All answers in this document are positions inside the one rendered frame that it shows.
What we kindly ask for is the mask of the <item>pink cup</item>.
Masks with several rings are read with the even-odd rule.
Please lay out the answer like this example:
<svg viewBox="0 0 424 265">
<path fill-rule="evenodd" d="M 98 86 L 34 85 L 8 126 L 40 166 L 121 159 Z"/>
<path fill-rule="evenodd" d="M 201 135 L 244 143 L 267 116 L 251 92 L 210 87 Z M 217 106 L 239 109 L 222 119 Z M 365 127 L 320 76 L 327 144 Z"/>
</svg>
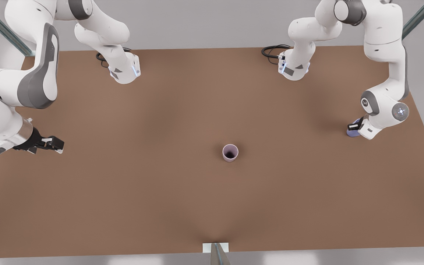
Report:
<svg viewBox="0 0 424 265">
<path fill-rule="evenodd" d="M 239 154 L 237 146 L 233 144 L 227 144 L 222 149 L 222 156 L 226 162 L 234 161 Z"/>
</svg>

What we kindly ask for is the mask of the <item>silver frame post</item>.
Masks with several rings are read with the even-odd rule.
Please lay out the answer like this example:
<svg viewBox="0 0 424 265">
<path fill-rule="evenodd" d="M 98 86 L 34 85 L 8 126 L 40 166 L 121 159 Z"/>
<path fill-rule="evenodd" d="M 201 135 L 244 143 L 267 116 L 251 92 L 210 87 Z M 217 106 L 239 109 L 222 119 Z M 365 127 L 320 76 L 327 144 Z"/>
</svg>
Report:
<svg viewBox="0 0 424 265">
<path fill-rule="evenodd" d="M 220 243 L 211 244 L 210 265 L 231 265 Z"/>
<path fill-rule="evenodd" d="M 405 23 L 402 32 L 402 40 L 414 30 L 419 23 L 424 20 L 424 5 Z"/>
<path fill-rule="evenodd" d="M 35 51 L 31 50 L 2 20 L 0 20 L 0 34 L 24 56 L 35 56 Z"/>
</svg>

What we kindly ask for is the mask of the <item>white post foot plate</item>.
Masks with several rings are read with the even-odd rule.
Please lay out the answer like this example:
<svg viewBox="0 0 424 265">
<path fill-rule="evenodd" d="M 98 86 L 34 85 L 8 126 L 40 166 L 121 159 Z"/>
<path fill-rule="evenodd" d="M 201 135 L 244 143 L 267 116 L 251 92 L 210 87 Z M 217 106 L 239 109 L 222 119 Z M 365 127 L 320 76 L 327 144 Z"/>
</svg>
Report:
<svg viewBox="0 0 424 265">
<path fill-rule="evenodd" d="M 212 247 L 214 247 L 216 244 L 220 245 L 224 252 L 229 252 L 229 243 L 203 243 L 202 252 L 211 253 Z"/>
</svg>

